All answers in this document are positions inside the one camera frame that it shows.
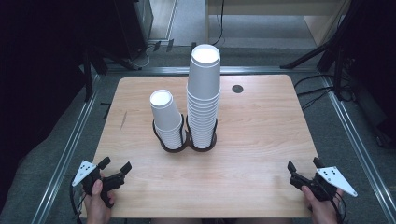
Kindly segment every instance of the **small black circle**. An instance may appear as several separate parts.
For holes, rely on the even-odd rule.
[[[234,85],[233,86],[233,92],[241,93],[242,91],[244,91],[244,88],[241,85]]]

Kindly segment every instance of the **table top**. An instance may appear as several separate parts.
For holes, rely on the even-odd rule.
[[[116,190],[113,217],[309,217],[288,161],[312,177],[317,152],[286,75],[221,76],[217,143],[207,152],[162,149],[149,97],[172,92],[187,115],[187,77],[127,77],[116,90],[93,163],[132,170]],[[233,92],[234,85],[243,87]]]

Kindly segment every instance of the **tall cup stack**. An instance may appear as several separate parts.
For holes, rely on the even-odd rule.
[[[220,97],[220,53],[211,45],[192,50],[187,84],[188,123],[195,147],[212,143]]]
[[[167,90],[155,91],[150,96],[150,103],[155,131],[163,144],[168,149],[180,148],[186,141],[186,132],[182,130],[180,136],[183,120],[171,92]]]

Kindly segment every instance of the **hand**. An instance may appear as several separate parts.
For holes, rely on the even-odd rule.
[[[305,196],[305,205],[308,209],[312,210],[312,221],[314,224],[333,224],[337,223],[337,215],[332,203],[329,201],[320,202],[312,193],[311,189],[307,186],[302,187]],[[337,189],[337,193],[342,197],[343,191]],[[335,205],[338,208],[340,199],[333,198]]]
[[[92,187],[92,196],[87,195],[84,199],[87,208],[87,224],[107,224],[111,218],[111,209],[105,206],[105,202],[100,197],[103,183],[96,180]],[[107,193],[110,203],[114,204],[115,195],[112,191]]]

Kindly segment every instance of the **gray carpet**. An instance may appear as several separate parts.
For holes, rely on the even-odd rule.
[[[172,48],[170,52],[166,52],[165,47],[157,51],[149,51],[150,64],[147,68],[143,68],[143,71],[150,67],[188,66],[190,52],[190,47]],[[307,50],[220,49],[220,52],[223,66],[276,66],[302,56]],[[146,60],[145,55],[142,55],[136,63],[144,63]],[[317,62],[318,57],[304,65],[312,66]],[[49,211],[46,223],[74,223],[68,199],[68,185],[81,160],[91,161],[93,158],[105,124],[103,117],[107,111],[107,105],[102,105],[101,103],[111,103],[118,81],[122,77],[138,75],[139,72],[126,71],[112,63],[109,74],[101,77],[92,112],[79,138],[76,151],[68,166],[53,206]],[[294,83],[303,77],[312,75],[314,74],[290,73]],[[302,83],[296,91],[309,91],[320,87],[322,87],[322,82],[320,78],[316,78]],[[300,98],[300,102],[303,105],[315,97],[315,94],[304,96]],[[81,91],[73,104],[61,117],[50,137],[34,148],[21,163],[12,188],[9,191],[7,204],[0,216],[0,223],[30,223],[32,221],[43,197],[45,187],[50,181],[51,172],[60,159],[78,114],[83,107],[83,99],[84,90]],[[394,162],[393,160],[384,160],[384,157],[395,159],[394,151],[383,150],[373,144],[373,141],[370,142],[370,128],[364,122],[359,109],[353,104],[348,103],[347,106],[351,107],[350,110],[359,124],[362,136],[367,137],[367,143],[373,149],[375,164],[378,165],[381,172],[384,172],[383,176],[386,178],[387,183],[390,186],[395,186],[396,181],[391,178],[391,175],[388,176],[388,174],[394,174]],[[304,111],[304,115],[318,154],[323,162],[326,165],[336,165],[359,193],[358,198],[345,197],[347,205],[346,219],[350,220],[349,223],[388,223],[349,143],[342,124],[331,105],[329,97],[325,96],[315,102]],[[111,223],[124,223],[124,221],[123,219],[113,218]],[[148,223],[147,219],[128,219],[126,221],[127,223]],[[311,223],[308,218],[299,218],[294,221],[295,223]]]

